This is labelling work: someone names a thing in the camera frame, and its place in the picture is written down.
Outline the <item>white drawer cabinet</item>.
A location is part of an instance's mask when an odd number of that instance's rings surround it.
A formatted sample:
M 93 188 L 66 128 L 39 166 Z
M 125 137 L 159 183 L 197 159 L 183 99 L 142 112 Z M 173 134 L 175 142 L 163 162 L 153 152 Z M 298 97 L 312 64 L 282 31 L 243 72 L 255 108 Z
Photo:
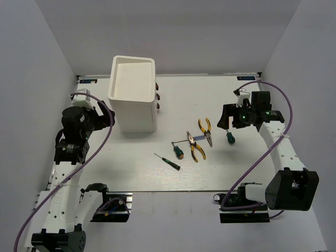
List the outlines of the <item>white drawer cabinet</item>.
M 123 133 L 157 130 L 155 61 L 152 58 L 114 56 L 108 99 Z

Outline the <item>yellow combination pliers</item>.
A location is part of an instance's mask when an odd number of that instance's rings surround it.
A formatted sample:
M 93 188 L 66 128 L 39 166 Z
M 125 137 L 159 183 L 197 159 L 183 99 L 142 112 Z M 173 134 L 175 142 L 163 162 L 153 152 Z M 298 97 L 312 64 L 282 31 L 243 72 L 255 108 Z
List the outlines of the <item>yellow combination pliers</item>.
M 205 119 L 207 123 L 207 130 L 204 129 L 201 123 L 201 119 L 198 119 L 198 127 L 202 131 L 202 133 L 205 135 L 205 138 L 207 139 L 210 147 L 213 147 L 212 137 L 211 137 L 211 123 L 208 118 Z

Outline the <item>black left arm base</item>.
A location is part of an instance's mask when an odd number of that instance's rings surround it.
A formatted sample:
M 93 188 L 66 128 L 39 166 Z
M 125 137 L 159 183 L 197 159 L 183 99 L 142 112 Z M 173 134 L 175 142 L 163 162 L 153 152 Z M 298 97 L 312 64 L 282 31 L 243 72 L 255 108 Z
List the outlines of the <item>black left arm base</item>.
M 126 223 L 132 208 L 132 192 L 103 193 L 102 203 L 97 208 L 91 222 Z

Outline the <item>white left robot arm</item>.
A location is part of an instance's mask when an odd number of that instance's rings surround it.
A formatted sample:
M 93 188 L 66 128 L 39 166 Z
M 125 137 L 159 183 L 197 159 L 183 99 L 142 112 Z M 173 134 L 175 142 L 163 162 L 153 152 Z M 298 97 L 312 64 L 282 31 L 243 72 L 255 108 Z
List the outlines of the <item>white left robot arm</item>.
M 62 126 L 56 137 L 54 177 L 50 188 L 50 207 L 42 229 L 31 237 L 38 251 L 83 251 L 85 226 L 97 209 L 110 206 L 111 196 L 102 183 L 90 184 L 77 199 L 83 165 L 88 162 L 89 138 L 95 131 L 112 129 L 115 113 L 98 101 L 102 115 L 90 102 L 62 112 Z

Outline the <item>green stubby phillips screwdriver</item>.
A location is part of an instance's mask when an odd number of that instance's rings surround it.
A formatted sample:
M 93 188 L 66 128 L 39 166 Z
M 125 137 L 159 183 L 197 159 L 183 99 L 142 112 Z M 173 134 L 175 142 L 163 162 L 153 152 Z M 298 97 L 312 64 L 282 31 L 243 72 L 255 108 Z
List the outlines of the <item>green stubby phillips screwdriver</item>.
M 172 146 L 173 146 L 173 151 L 176 155 L 176 157 L 181 160 L 184 157 L 184 152 L 177 146 L 175 145 L 174 142 L 171 142 Z

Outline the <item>black precision screwdriver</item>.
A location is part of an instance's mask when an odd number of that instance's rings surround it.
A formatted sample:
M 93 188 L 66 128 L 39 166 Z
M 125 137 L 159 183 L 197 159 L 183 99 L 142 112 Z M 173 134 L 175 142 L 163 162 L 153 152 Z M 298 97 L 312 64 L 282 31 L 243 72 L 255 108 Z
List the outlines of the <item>black precision screwdriver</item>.
M 164 158 L 164 157 L 161 157 L 159 155 L 157 155 L 155 153 L 156 156 L 158 156 L 162 161 L 164 161 L 166 164 L 168 164 L 169 166 L 171 166 L 172 168 L 176 169 L 177 171 L 179 171 L 181 169 L 181 167 L 179 165 L 177 165 L 176 163 Z

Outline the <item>yellow needle-nose pliers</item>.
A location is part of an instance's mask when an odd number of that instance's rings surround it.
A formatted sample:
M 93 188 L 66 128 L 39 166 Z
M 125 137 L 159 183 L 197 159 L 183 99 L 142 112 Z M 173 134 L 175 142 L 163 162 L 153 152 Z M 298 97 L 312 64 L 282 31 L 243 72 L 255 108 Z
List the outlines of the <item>yellow needle-nose pliers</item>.
M 198 162 L 198 159 L 195 155 L 195 150 L 198 150 L 201 153 L 202 158 L 205 160 L 206 159 L 206 154 L 205 154 L 204 150 L 197 144 L 194 137 L 192 137 L 192 135 L 188 131 L 186 132 L 186 134 L 187 134 L 188 142 L 189 142 L 189 145 L 190 145 L 190 148 L 191 148 L 191 156 L 192 156 L 193 160 L 196 163 Z

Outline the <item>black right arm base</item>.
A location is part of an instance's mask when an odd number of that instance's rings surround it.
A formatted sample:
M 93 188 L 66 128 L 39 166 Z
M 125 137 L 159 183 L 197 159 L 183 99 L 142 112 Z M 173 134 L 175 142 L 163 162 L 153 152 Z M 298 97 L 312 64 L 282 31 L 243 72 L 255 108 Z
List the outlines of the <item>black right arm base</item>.
M 241 183 L 226 200 L 226 193 L 217 193 L 213 202 L 219 205 L 219 218 L 222 224 L 247 224 L 270 222 L 265 198 L 266 186 L 260 183 Z

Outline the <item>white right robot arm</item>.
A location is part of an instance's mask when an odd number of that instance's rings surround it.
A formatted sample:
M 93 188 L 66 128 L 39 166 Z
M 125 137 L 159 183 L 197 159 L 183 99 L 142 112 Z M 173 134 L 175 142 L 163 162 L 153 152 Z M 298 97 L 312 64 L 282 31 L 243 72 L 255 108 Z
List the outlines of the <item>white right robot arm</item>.
M 317 172 L 309 171 L 298 158 L 286 136 L 285 120 L 273 110 L 268 91 L 236 90 L 236 103 L 225 104 L 217 126 L 241 129 L 253 125 L 263 138 L 275 176 L 267 184 L 237 182 L 237 193 L 226 195 L 221 202 L 225 211 L 250 209 L 266 205 L 271 210 L 308 211 L 319 183 Z

